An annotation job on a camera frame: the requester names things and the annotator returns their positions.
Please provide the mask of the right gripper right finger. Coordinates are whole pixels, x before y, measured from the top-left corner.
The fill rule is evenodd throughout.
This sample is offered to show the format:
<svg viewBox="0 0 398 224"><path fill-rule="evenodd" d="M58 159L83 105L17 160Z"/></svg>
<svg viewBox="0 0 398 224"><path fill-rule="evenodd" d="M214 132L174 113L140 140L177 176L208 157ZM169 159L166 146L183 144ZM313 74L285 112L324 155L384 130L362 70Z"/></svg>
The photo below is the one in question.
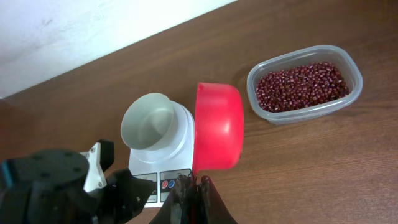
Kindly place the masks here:
<svg viewBox="0 0 398 224"><path fill-rule="evenodd" d="M198 224L237 224L221 199L213 182L203 176L198 186L198 202L195 207L195 223Z"/></svg>

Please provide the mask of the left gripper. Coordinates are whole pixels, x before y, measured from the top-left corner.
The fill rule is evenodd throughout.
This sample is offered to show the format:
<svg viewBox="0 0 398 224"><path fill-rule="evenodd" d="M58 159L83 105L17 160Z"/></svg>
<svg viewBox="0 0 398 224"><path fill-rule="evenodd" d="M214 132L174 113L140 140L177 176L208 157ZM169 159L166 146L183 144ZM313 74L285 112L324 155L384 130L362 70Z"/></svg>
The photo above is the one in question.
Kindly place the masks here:
<svg viewBox="0 0 398 224"><path fill-rule="evenodd" d="M100 139L103 172L114 163L114 143ZM93 223L127 223L138 216L155 190L153 180L139 179L129 169L121 169L106 177L107 185L90 192L98 201Z"/></svg>

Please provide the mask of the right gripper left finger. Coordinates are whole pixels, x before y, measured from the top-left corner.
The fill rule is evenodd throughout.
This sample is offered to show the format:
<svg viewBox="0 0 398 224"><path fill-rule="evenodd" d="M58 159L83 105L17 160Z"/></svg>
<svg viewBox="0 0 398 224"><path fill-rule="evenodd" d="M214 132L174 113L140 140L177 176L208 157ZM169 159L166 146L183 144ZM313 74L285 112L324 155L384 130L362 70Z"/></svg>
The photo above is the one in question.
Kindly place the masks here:
<svg viewBox="0 0 398 224"><path fill-rule="evenodd" d="M194 184L190 176L179 175L169 196L150 224L189 224L192 222Z"/></svg>

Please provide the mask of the orange plastic measuring scoop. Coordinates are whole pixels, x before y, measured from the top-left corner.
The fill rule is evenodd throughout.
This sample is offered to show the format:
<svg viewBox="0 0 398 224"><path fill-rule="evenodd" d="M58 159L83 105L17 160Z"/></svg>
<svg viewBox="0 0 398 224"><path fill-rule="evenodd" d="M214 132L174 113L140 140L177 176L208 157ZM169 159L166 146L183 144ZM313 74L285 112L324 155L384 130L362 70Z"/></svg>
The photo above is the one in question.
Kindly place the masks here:
<svg viewBox="0 0 398 224"><path fill-rule="evenodd" d="M193 171L227 170L241 157L243 100L228 84L199 83L195 103Z"/></svg>

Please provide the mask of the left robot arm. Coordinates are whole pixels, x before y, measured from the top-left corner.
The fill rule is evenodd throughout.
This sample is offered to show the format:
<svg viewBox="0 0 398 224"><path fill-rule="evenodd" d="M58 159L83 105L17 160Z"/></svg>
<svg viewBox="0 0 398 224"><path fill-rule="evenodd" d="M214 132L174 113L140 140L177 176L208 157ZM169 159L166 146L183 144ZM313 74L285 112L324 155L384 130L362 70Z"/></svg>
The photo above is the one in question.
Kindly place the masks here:
<svg viewBox="0 0 398 224"><path fill-rule="evenodd" d="M139 215L156 184L129 169L104 172L114 143L89 151L47 149L1 162L1 223L127 223Z"/></svg>

